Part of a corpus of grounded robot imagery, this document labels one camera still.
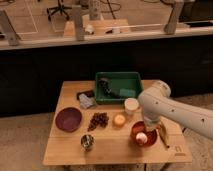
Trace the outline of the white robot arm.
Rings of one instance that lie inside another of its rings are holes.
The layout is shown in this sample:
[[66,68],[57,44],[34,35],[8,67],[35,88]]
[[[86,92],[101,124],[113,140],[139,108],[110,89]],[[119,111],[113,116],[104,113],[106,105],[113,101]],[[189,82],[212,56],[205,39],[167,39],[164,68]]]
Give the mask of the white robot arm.
[[213,110],[184,104],[170,98],[171,89],[159,80],[138,96],[147,131],[153,131],[163,116],[213,140]]

